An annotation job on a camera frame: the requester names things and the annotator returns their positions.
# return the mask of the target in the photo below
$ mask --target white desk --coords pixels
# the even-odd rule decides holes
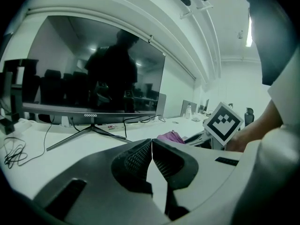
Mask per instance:
[[[131,141],[138,141],[145,138],[157,138],[158,135],[167,133],[172,130],[178,132],[181,137],[190,137],[203,130],[202,124],[202,120],[200,122],[194,122],[185,118],[168,119],[166,120],[166,123],[155,121],[145,124],[127,124],[127,137]],[[43,141],[45,133],[49,126],[49,124],[33,123],[30,128],[17,136],[18,138],[25,140],[27,143],[24,150],[24,152],[28,154],[27,159],[35,157],[43,152]],[[108,130],[107,126],[101,128],[104,130]],[[45,147],[50,147],[51,145],[69,137],[75,132],[76,130],[74,128],[63,128],[58,125],[53,125],[47,134]],[[122,129],[121,126],[115,130],[110,130],[109,132],[115,135],[125,135],[124,129]],[[8,169],[8,167],[3,163],[5,150],[2,148],[0,150],[0,167],[13,189],[26,195],[30,199],[33,199],[35,195],[40,191],[40,189],[51,179],[56,177],[58,174],[73,165],[81,158],[95,152],[120,146],[122,144],[124,143],[121,141],[115,140],[110,137],[101,136],[94,132],[90,132],[49,152],[46,151],[43,156],[30,161],[24,166],[18,167],[17,164],[15,164],[12,169]],[[9,142],[8,144],[6,144],[6,147],[9,149],[11,145],[12,142]],[[215,150],[210,150],[209,154],[210,157],[216,158],[221,154],[224,154],[224,157],[236,160],[239,160],[242,155],[242,153],[237,152]],[[199,164],[199,167],[207,167],[207,164],[205,164],[206,161],[207,159],[204,159],[203,164]],[[226,169],[228,176],[233,170],[233,166],[230,166],[229,169]],[[156,181],[152,184],[154,192],[153,199],[156,200],[156,198],[158,197],[156,204],[160,204],[159,206],[163,211],[165,204],[165,198],[163,195],[166,194],[166,183],[163,183],[164,179],[158,172],[158,169],[153,162],[149,166],[148,173],[150,173],[150,178],[147,178],[147,180]],[[207,196],[207,193],[205,193],[205,191],[202,190],[201,192],[203,194],[206,194],[205,196]]]

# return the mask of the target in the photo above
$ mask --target black slot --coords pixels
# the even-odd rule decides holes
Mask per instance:
[[[215,161],[232,165],[232,166],[236,166],[239,163],[238,160],[233,160],[225,157],[218,157]]]
[[[72,180],[45,210],[57,219],[64,220],[85,185],[83,180]]]

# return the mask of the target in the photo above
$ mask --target black chair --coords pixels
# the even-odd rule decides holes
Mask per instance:
[[[34,103],[38,88],[41,84],[41,78],[36,75],[37,61],[26,65],[22,82],[22,99],[26,103]]]
[[[73,92],[75,100],[79,106],[87,106],[89,99],[88,75],[85,73],[73,73]]]
[[[66,94],[66,105],[75,105],[76,91],[73,89],[73,75],[69,73],[64,73],[62,82],[63,89]]]
[[[247,127],[250,123],[254,122],[254,115],[252,108],[246,108],[245,113],[245,127]]]
[[[64,94],[60,71],[48,69],[41,78],[41,104],[62,105]]]

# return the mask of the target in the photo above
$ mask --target chair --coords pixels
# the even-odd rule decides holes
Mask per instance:
[[[246,108],[246,113],[245,113],[245,127],[252,122],[254,122],[253,109],[248,107]]]
[[[41,104],[62,105],[65,92],[60,71],[46,70],[41,78]]]
[[[34,103],[38,88],[41,84],[41,78],[36,75],[37,61],[28,63],[24,70],[22,83],[22,99],[26,103]]]
[[[85,73],[73,73],[73,92],[75,92],[75,100],[79,106],[87,106],[89,99],[88,75]]]

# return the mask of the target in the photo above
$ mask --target office room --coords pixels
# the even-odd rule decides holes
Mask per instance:
[[[300,57],[281,2],[20,0],[0,51],[9,203],[50,224],[286,219]]]

